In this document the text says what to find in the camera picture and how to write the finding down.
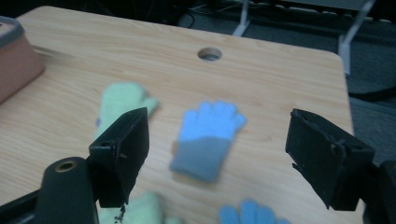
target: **gray floor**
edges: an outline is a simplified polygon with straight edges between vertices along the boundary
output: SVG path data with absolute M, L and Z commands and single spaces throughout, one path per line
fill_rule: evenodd
M 240 7 L 213 14 L 199 7 L 186 14 L 179 26 L 231 35 L 239 22 Z M 251 24 L 244 37 L 337 51 L 337 41 L 352 24 L 350 16 L 264 8 L 251 10 Z M 387 21 L 366 21 L 351 45 L 351 92 L 378 91 L 396 86 L 396 25 Z M 375 164 L 396 160 L 396 99 L 366 103 L 351 99 L 355 135 L 377 150 Z

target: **glove finger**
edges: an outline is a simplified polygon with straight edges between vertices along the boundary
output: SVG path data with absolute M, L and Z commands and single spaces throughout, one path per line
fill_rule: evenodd
M 242 114 L 237 114 L 233 120 L 235 121 L 235 130 L 239 131 L 247 123 L 247 118 Z
M 220 224 L 238 224 L 238 214 L 230 205 L 224 205 L 219 210 Z
M 180 130 L 178 141 L 190 141 L 197 138 L 196 120 L 198 113 L 195 110 L 187 110 L 184 113 L 183 124 Z
M 225 119 L 230 119 L 233 117 L 233 115 L 236 113 L 236 105 L 233 104 L 225 104 L 222 110 L 222 116 Z
M 275 224 L 274 212 L 266 206 L 260 206 L 257 214 L 257 223 L 260 224 Z
M 143 101 L 142 105 L 148 108 L 148 115 L 151 115 L 152 111 L 154 111 L 158 105 L 158 100 L 154 97 L 149 97 Z
M 209 102 L 202 102 L 198 109 L 198 119 L 208 120 L 212 112 L 212 105 Z
M 216 101 L 213 104 L 213 111 L 216 113 L 217 116 L 222 116 L 225 106 L 226 106 L 226 103 L 224 103 L 222 101 Z
M 145 89 L 137 83 L 133 82 L 119 82 L 113 83 L 109 85 L 105 91 L 104 96 L 116 97 L 121 99 L 128 99 L 128 101 L 124 101 L 125 104 L 135 104 L 136 102 L 140 102 L 146 95 Z
M 241 224 L 256 224 L 258 205 L 255 201 L 247 199 L 241 202 Z

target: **wood grain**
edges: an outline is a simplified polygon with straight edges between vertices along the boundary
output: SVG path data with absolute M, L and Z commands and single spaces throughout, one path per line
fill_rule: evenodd
M 0 105 L 0 203 L 40 186 L 59 159 L 88 156 L 101 93 L 134 81 L 159 99 L 149 121 L 150 153 L 131 197 L 160 193 L 167 216 L 217 223 L 223 204 L 246 197 L 292 223 L 360 223 L 328 211 L 285 153 L 290 111 L 318 113 L 352 132 L 341 60 L 330 52 L 41 7 L 19 18 L 46 72 Z M 221 50 L 204 62 L 197 52 Z M 172 146 L 186 109 L 235 103 L 247 117 L 216 184 L 172 174 Z

